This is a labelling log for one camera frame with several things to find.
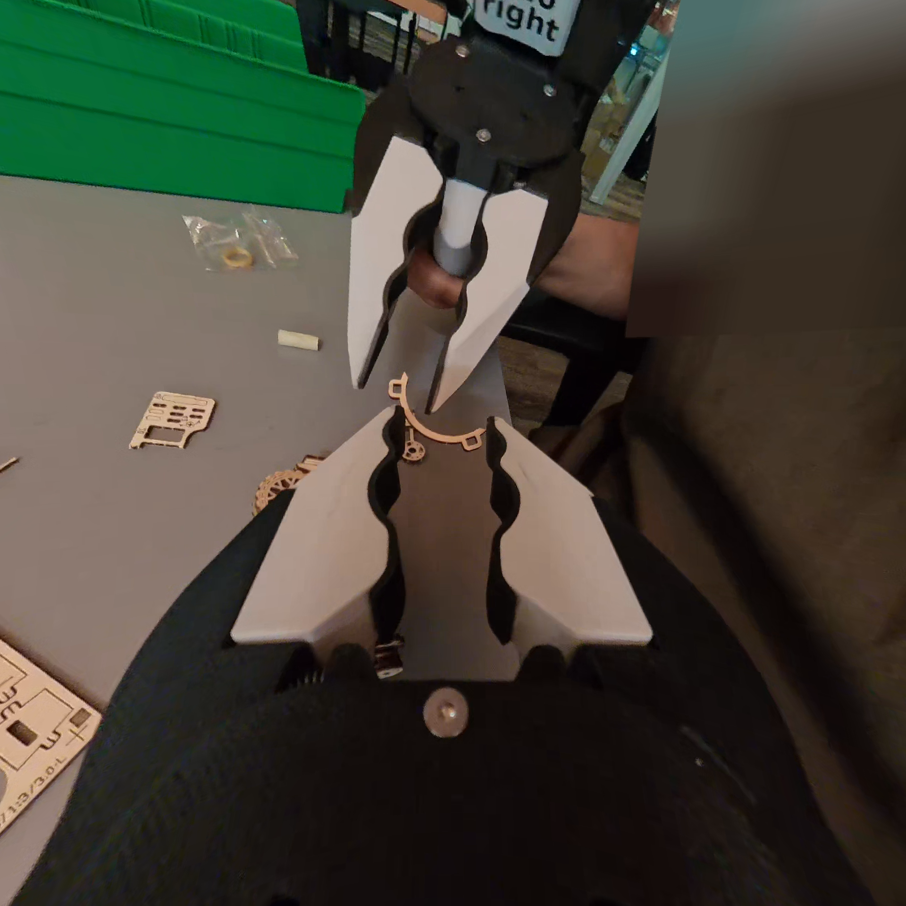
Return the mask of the small clear plastic bag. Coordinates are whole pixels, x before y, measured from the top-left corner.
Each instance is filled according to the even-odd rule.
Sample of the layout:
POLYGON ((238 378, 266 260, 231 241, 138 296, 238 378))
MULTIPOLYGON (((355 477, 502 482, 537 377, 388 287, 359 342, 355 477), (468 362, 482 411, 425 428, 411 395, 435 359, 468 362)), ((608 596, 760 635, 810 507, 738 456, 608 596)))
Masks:
POLYGON ((219 215, 213 220, 198 215, 183 215, 181 219, 209 272, 286 269, 299 260, 278 222, 256 209, 219 215))

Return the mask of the wooden puzzle sheet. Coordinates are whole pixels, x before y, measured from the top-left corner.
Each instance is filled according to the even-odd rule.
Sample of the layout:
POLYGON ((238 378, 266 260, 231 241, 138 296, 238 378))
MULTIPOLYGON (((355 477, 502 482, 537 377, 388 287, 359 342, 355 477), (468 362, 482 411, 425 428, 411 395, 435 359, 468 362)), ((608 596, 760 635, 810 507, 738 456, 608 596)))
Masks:
POLYGON ((92 741, 102 714, 1 641, 1 832, 92 741))

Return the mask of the black chair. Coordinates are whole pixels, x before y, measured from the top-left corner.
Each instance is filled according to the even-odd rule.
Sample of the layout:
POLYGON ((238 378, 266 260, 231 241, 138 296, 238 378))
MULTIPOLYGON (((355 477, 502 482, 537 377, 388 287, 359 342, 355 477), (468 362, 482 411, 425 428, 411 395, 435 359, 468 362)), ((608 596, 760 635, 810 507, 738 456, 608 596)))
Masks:
POLYGON ((507 339, 555 352, 567 367, 545 427, 580 425, 619 372, 633 374, 649 343, 630 337, 626 325, 584 311, 533 289, 501 333, 507 339))

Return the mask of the green plastic bin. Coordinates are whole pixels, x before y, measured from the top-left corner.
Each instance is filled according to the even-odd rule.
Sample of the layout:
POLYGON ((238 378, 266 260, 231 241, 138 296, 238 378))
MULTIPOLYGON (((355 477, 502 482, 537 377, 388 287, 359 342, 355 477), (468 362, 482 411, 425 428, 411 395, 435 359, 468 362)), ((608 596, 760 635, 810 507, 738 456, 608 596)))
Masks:
POLYGON ((3 1, 1 171, 339 213, 361 91, 283 2, 3 1))

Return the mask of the person's right hand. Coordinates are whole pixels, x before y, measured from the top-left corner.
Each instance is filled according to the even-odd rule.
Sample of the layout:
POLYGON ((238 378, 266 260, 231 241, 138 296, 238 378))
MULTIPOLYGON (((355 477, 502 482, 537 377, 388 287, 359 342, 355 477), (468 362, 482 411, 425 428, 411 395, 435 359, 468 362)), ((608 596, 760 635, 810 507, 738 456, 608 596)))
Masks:
POLYGON ((440 267, 425 249, 418 248, 407 269, 407 286, 425 304, 439 309, 454 309, 459 304, 465 281, 440 267))

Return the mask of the small slotted wooden sheet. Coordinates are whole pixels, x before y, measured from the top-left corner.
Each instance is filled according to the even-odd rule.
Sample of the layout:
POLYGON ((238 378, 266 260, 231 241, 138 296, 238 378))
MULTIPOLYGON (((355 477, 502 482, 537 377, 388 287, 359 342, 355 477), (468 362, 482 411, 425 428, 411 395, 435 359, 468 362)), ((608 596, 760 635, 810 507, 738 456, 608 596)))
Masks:
POLYGON ((184 449, 207 430, 217 408, 214 399, 171 391, 154 393, 130 439, 130 449, 159 446, 184 449))

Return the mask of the black metal table legs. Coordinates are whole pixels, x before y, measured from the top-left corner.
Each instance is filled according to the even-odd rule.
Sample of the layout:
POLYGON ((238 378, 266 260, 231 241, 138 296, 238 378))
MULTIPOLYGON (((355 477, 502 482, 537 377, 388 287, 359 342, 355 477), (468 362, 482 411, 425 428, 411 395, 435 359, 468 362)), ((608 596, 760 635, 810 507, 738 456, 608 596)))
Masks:
POLYGON ((461 26, 465 1, 291 1, 309 71, 374 95, 461 26))

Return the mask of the assembled wooden model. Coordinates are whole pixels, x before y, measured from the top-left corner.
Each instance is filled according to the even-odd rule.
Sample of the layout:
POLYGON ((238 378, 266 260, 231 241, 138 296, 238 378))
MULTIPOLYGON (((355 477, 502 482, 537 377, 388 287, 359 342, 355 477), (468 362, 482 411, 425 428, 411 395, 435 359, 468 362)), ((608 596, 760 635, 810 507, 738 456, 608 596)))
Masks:
POLYGON ((268 504, 283 492, 293 490, 326 459, 325 456, 307 455, 288 470, 277 470, 266 476, 257 486, 252 514, 260 514, 268 504))

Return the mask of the person's right forearm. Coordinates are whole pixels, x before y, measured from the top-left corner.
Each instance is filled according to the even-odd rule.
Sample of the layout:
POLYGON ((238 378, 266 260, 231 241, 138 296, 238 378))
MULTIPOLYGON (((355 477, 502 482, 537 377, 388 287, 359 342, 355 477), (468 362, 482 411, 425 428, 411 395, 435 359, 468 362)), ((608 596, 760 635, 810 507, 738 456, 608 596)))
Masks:
POLYGON ((638 238, 637 223, 581 213, 537 287, 584 311, 624 322, 638 238))

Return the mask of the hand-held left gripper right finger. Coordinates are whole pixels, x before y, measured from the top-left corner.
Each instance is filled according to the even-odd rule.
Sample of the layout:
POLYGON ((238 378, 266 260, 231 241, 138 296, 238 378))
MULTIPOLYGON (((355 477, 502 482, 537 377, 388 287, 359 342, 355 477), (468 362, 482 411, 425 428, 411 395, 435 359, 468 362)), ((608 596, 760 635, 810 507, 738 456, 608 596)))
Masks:
POLYGON ((499 520, 488 624, 515 649, 644 646, 653 631, 590 490, 498 417, 486 429, 499 520))

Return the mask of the curved wooden arc piece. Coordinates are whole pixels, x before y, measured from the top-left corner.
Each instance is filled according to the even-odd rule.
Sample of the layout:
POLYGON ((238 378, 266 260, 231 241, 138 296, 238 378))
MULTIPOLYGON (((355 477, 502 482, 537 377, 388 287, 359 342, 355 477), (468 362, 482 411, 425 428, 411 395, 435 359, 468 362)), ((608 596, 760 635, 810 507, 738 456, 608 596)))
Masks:
POLYGON ((479 450, 484 442, 487 433, 486 428, 476 428, 467 433, 449 434, 441 433, 433 428, 424 425, 414 414, 412 407, 407 399, 408 375, 402 374, 402 377, 391 379, 388 386, 388 396, 391 401, 395 402, 403 411, 406 429, 411 435, 423 436, 436 444, 444 446, 461 447, 466 452, 479 450))

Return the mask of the grey desk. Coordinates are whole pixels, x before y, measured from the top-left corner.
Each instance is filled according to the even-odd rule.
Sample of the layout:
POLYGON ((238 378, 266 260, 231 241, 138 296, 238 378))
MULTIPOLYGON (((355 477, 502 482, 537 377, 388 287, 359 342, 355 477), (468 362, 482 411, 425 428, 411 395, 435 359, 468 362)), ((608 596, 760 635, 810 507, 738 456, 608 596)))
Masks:
POLYGON ((168 607, 409 374, 422 407, 450 312, 405 292, 364 390, 347 355, 349 221, 264 209, 296 266, 212 273, 181 217, 239 207, 2 178, 2 639, 106 711, 168 607), (278 330, 321 338, 278 345, 278 330), (130 439, 158 391, 214 399, 184 449, 130 439))

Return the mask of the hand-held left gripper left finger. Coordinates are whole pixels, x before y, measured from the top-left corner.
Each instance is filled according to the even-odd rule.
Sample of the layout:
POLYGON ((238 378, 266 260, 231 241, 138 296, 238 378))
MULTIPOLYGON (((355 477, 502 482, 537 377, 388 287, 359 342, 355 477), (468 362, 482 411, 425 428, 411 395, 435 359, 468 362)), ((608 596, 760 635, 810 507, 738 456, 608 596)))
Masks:
POLYGON ((398 636, 405 581, 391 509, 401 493, 405 416, 376 417, 277 503, 287 508, 231 629, 236 644, 303 642, 319 663, 398 636))

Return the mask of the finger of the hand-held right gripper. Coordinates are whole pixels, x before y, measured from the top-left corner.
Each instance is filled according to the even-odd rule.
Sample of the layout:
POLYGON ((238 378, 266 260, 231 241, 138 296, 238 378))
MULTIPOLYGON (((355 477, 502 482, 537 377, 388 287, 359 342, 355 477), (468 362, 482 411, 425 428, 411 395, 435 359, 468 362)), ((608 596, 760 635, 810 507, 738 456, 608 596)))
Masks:
POLYGON ((411 229, 435 206, 443 182, 422 145, 395 135, 352 218, 347 342, 358 390, 369 381, 406 283, 411 229))
POLYGON ((437 363, 427 414, 443 407, 470 378, 525 298, 546 210, 546 198, 525 189, 492 196, 484 204, 480 225, 487 254, 462 286, 457 325, 437 363))

